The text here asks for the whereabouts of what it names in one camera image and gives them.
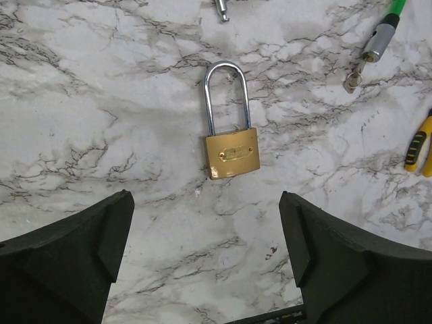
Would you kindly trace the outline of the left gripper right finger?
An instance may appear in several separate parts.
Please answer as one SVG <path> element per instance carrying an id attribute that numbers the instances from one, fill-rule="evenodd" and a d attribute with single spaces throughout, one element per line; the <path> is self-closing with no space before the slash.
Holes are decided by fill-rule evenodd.
<path id="1" fill-rule="evenodd" d="M 284 192 L 279 212 L 307 323 L 430 323 L 431 252 Z"/>

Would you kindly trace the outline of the brass padlock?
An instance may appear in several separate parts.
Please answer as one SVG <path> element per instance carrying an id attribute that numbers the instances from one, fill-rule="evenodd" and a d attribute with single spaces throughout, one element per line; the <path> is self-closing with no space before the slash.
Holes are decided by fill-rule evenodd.
<path id="1" fill-rule="evenodd" d="M 211 76 L 220 69 L 237 73 L 241 87 L 246 127 L 231 133 L 217 134 L 211 103 Z M 203 92 L 209 136 L 205 138 L 209 176 L 212 180 L 231 178 L 256 171 L 261 167 L 257 129 L 252 127 L 248 87 L 244 72 L 232 61 L 218 61 L 210 65 L 203 79 Z"/>

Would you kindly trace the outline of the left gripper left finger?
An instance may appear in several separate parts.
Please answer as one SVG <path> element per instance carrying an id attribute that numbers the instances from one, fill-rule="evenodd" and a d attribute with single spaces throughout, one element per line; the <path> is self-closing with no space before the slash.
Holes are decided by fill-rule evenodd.
<path id="1" fill-rule="evenodd" d="M 101 323 L 124 255 L 127 190 L 1 242 L 2 323 Z"/>

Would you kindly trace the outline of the green cable lock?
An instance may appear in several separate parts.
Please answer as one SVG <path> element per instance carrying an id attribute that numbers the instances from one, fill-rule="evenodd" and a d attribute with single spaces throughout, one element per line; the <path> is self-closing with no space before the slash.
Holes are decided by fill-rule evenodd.
<path id="1" fill-rule="evenodd" d="M 362 50 L 358 63 L 356 64 L 358 68 L 363 67 L 367 63 L 377 63 L 382 58 L 396 33 L 405 3 L 406 1 L 392 1 L 387 13 L 378 25 L 376 25 Z"/>

